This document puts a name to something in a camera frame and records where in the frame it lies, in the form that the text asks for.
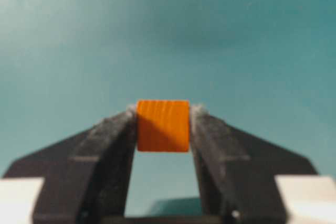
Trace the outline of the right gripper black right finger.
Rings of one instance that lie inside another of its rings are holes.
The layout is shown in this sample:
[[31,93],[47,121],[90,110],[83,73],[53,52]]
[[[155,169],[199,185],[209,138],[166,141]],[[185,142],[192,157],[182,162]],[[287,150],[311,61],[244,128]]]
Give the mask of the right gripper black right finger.
[[190,109],[204,213],[223,223],[335,223],[335,180],[305,156]]

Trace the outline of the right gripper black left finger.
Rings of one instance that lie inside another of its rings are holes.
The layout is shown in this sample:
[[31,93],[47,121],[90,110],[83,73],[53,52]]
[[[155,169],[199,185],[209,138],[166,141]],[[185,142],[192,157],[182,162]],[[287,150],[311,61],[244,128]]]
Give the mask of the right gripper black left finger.
[[1,223],[97,223],[123,215],[136,120],[130,108],[13,161],[1,178]]

